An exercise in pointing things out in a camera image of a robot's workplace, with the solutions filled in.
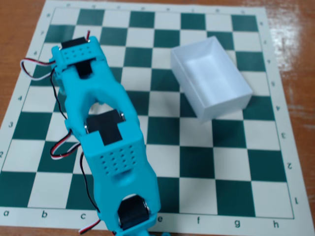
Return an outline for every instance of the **red white black wire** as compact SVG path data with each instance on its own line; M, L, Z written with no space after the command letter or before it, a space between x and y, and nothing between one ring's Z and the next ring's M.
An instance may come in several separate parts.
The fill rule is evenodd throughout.
M66 136L64 136L62 139L60 139L58 142L56 142L53 147L50 149L50 155L51 158L54 160L60 160L63 159L64 157L70 156L71 154L73 154L76 149L81 145L80 143L76 143L75 145L73 145L67 152L62 153L62 154L55 154L55 152L58 150L58 148L64 144L72 135L72 130L69 130L68 134Z
M83 227L82 229L79 230L79 233L82 235L84 233L86 233L87 231L91 230L93 227L95 227L96 225L98 225L100 222L100 219L98 219L97 221L95 221L94 223L86 226L86 227Z

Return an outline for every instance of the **chessboard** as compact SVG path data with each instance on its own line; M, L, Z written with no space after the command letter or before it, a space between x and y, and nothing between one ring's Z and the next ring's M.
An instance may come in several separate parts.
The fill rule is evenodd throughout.
M88 30L139 116L161 200L151 231L315 235L264 8L47 1L27 57L48 61L53 46ZM246 109L201 124L171 71L170 51L210 36L253 96ZM51 70L27 68L35 77ZM94 104L90 114L109 110ZM0 225L78 229L97 219L81 149L50 157L66 133L49 78L21 73L0 130ZM84 169L93 194L86 160Z

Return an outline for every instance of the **white square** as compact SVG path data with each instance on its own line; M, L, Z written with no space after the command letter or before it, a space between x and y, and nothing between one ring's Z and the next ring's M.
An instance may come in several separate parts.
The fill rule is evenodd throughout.
M129 19L129 11L106 10L103 18L103 26L128 28Z
M236 54L235 54L235 51L233 51L233 50L226 50L225 52L231 58L231 60L234 63L234 65L236 65Z
M171 49L153 48L152 68L170 69L171 68Z
M99 115L111 110L113 110L113 108L108 106L106 103L100 105L98 102L96 102L91 106L89 110L89 115Z
M88 30L91 31L90 36L95 36L98 41L100 40L100 34L102 31L101 26L76 26L72 38L86 37Z
M125 60L125 47L119 46L101 46L102 51L106 56L108 66L123 67Z
M74 168L73 168L73 173L74 174L82 174L81 167L80 167L81 153L82 153L82 147L80 146L80 147L78 147L77 155L75 157ZM86 175L91 175L92 172L90 170L90 167L88 165L88 162L87 162L85 156L83 156L82 164L83 164L84 173Z
M60 112L53 112L46 135L46 141L57 142L67 133L68 131L64 124L64 117ZM71 135L67 142L78 142L78 140L73 135Z
M65 208L72 174L37 172L28 207Z
M143 134L144 144L147 144L147 136L148 136L148 122L149 117L148 116L138 116L140 121L140 129Z
M161 30L180 30L181 15L179 13L156 12L154 28Z
M181 30L180 33L180 45L186 45L203 41L207 38L207 32L205 30Z
M219 116L216 119L243 120L243 110L231 112L226 115Z
M257 217L293 218L287 183L252 181Z
M200 123L197 118L180 118L180 145L213 147L212 122Z
M213 148L216 179L251 181L245 148Z
M217 190L214 179L180 178L179 212L217 214Z
M61 47L60 43L44 43L44 46L40 52L39 61L49 62L49 59L53 57L51 49L55 46Z
M159 177L179 177L179 146L147 145L147 158Z
M150 92L149 116L151 117L179 117L179 92Z
M252 88L253 95L269 96L269 87L266 72L241 72L244 79Z
M79 17L79 8L56 8L51 25L75 25Z
M124 67L122 86L131 91L150 91L151 69L141 67Z
M128 28L127 47L152 48L154 29Z
M230 15L206 15L206 29L208 31L233 31Z
M23 112L53 112L56 99L51 87L30 86Z
M245 120L244 128L248 149L280 150L274 121Z
M2 170L14 172L36 172L43 152L44 144L44 140L12 139Z
M233 32L234 50L241 52L261 52L258 32Z

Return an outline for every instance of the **white wire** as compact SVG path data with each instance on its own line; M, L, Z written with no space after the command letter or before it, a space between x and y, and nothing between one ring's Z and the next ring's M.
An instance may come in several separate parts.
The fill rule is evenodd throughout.
M22 60L20 61L20 67L21 67L21 69L25 72L25 75L26 75L27 77L29 77L31 80L40 81L40 80L43 80L43 79L47 78L47 76L50 75L50 72L47 73L46 75L43 75L43 76L39 77L39 78L34 78L33 76L28 75L28 73L26 73L26 71L25 71L24 68L22 67L22 64L23 64L24 62L26 62L26 61L27 61L27 62L34 63L34 64L36 64L36 65L41 65L41 66L50 66L50 65L43 65L43 64L38 63L38 62L36 62L36 61L27 60L27 59L22 59Z
M79 230L79 233L84 232L86 229L88 229L88 228L91 227L92 225L96 224L98 221L99 221L99 220L96 220L94 223L91 223L91 224L89 224L88 226L81 228L81 229Z
M69 148L69 150L67 152L70 152L75 146L77 146L78 144L80 144L80 142L75 143L71 148Z

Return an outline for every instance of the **black wire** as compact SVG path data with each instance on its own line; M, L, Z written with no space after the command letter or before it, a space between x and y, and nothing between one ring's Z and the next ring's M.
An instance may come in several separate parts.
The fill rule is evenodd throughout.
M53 87L53 89L54 89L54 95L55 95L55 98L56 98L56 100L57 100L57 102L58 102L59 111L60 111L60 113L63 115L63 117L64 117L65 119L67 119L67 117L64 115L64 113L63 113L63 111L62 111L62 109L61 109L61 104L60 104L60 101L59 101L59 99L58 99L57 92L56 92L56 89L55 89L55 86L54 86L54 83L53 83L53 75L54 75L54 73L55 73L55 69L53 69L53 70L50 72L50 83L51 83L51 85L52 85L52 87Z
M95 208L98 212L100 212L99 209L98 209L98 207L97 207L97 205L93 202L93 200L92 200L92 198L91 198L91 196L90 196L90 193L89 193L87 177L85 176L85 173L84 173L84 170L83 170L83 163L82 163L82 162L83 162L83 155L84 155L84 153L82 152L82 153L81 153L81 156L80 156L80 168L81 168L81 171L82 171L82 174L83 174L83 177L84 177L84 182L85 182L85 187L86 187L86 189L87 189L87 194L88 194L88 197L89 197L89 199L90 199L92 205L94 206L94 208Z

